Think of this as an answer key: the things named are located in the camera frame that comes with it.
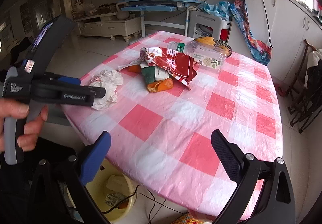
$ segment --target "yellow bucket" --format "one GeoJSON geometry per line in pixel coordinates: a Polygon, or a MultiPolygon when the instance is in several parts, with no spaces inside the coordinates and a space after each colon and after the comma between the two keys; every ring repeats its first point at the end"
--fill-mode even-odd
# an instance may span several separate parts
{"type": "MultiPolygon", "coordinates": [[[[106,184],[107,184],[107,181],[110,176],[112,176],[112,175],[123,176],[125,178],[125,180],[128,184],[128,189],[127,189],[128,192],[123,195],[126,197],[129,195],[132,195],[134,193],[135,188],[133,187],[133,184],[132,184],[131,180],[129,179],[129,177],[125,176],[124,174],[122,174],[122,172],[120,172],[119,170],[114,168],[112,166],[112,164],[109,163],[107,160],[104,159],[104,161],[102,162],[101,165],[104,167],[104,169],[102,169],[102,170],[99,169],[97,171],[93,181],[88,182],[85,187],[88,190],[91,197],[93,198],[93,200],[95,201],[98,208],[102,212],[105,212],[105,211],[108,211],[110,208],[112,208],[111,206],[109,206],[105,203],[105,197],[107,194],[106,184]]],[[[67,194],[70,199],[70,202],[75,207],[75,204],[70,196],[68,188],[67,188],[67,194]]],[[[125,217],[129,213],[129,211],[131,210],[131,208],[134,205],[135,200],[136,200],[136,194],[133,197],[129,198],[128,206],[126,208],[121,209],[121,210],[119,210],[118,208],[115,208],[110,213],[105,214],[105,217],[111,223],[118,222],[119,220],[121,220],[123,217],[125,217]]]]}

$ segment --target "desk leg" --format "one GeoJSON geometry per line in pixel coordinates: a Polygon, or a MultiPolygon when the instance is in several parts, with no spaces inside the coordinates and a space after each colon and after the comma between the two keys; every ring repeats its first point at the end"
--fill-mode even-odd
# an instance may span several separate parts
{"type": "Polygon", "coordinates": [[[187,7],[187,15],[186,15],[186,23],[185,23],[185,36],[187,36],[187,33],[188,33],[188,23],[189,23],[189,10],[187,7]]]}
{"type": "Polygon", "coordinates": [[[144,11],[140,11],[142,37],[145,37],[144,11]]]}

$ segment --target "hand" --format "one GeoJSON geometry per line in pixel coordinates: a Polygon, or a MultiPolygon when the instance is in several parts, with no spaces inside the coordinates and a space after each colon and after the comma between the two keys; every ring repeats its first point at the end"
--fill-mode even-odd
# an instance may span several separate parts
{"type": "MultiPolygon", "coordinates": [[[[24,119],[29,113],[29,105],[17,102],[12,99],[0,98],[0,152],[4,151],[4,134],[3,124],[4,118],[13,117],[16,119],[24,119]]],[[[24,126],[24,134],[17,139],[18,146],[23,151],[31,151],[35,148],[38,136],[42,126],[48,118],[48,106],[44,106],[33,121],[24,126]]]]}

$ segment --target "metal screw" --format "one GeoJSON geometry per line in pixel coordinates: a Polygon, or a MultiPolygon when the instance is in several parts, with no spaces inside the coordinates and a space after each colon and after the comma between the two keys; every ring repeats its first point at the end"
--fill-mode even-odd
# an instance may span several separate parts
{"type": "Polygon", "coordinates": [[[46,160],[45,159],[42,159],[40,162],[39,162],[39,165],[40,166],[44,166],[46,164],[46,160]]]}
{"type": "Polygon", "coordinates": [[[247,160],[252,161],[252,160],[254,160],[254,158],[255,158],[255,157],[254,157],[254,155],[253,155],[253,154],[251,154],[251,153],[247,153],[247,154],[246,154],[246,159],[247,159],[247,160]]]}
{"type": "Polygon", "coordinates": [[[277,158],[277,163],[283,164],[284,163],[284,160],[282,158],[277,158]]]}
{"type": "Polygon", "coordinates": [[[71,155],[71,156],[69,156],[69,157],[68,157],[68,160],[69,160],[70,162],[74,162],[74,161],[76,161],[76,160],[77,160],[77,156],[75,156],[75,155],[71,155]]]}

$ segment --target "beige jug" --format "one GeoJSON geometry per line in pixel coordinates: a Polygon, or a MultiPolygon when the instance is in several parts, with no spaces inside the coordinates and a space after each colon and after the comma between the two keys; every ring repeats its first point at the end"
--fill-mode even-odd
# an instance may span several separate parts
{"type": "Polygon", "coordinates": [[[118,13],[116,14],[116,18],[118,20],[125,20],[125,19],[128,19],[128,17],[130,16],[129,12],[128,11],[122,11],[120,8],[119,8],[119,5],[125,5],[128,6],[128,3],[117,3],[116,4],[116,10],[118,11],[118,13]]]}

